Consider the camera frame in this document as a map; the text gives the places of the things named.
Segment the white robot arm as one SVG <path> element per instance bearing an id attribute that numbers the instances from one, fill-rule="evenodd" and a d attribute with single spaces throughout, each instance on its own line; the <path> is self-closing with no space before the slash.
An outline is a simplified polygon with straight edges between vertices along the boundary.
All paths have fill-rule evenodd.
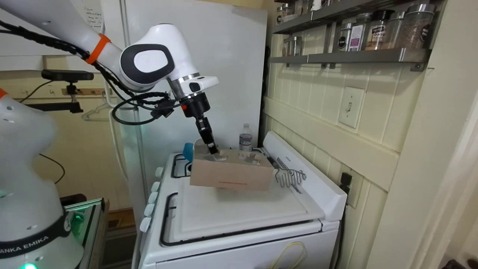
<path id="1" fill-rule="evenodd" d="M 180 108 L 195 127 L 210 154 L 219 150 L 204 115 L 209 109 L 206 88 L 216 77 L 203 77 L 192 65 L 179 29 L 168 23 L 152 26 L 143 38 L 124 48 L 89 27 L 68 0 L 0 0 L 0 8 L 46 35 L 1 23 L 12 35 L 67 51 L 97 69 L 110 87 L 122 91 L 122 102 L 150 112 L 145 124 L 168 117 Z"/>

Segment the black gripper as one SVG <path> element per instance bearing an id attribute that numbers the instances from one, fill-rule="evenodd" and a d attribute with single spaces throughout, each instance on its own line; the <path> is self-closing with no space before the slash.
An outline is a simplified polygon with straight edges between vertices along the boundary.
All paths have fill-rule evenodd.
<path id="1" fill-rule="evenodd" d="M 209 120 L 206 117 L 206 112 L 210 109 L 210 105 L 206 99 L 204 93 L 200 93 L 197 96 L 183 97 L 180 100 L 180 109 L 183 111 L 183 115 L 186 118 L 195 120 L 195 127 L 198 130 L 198 135 L 204 145 L 207 147 L 207 151 L 210 154 L 218 154 L 216 144 L 213 141 L 212 127 L 209 124 Z"/>

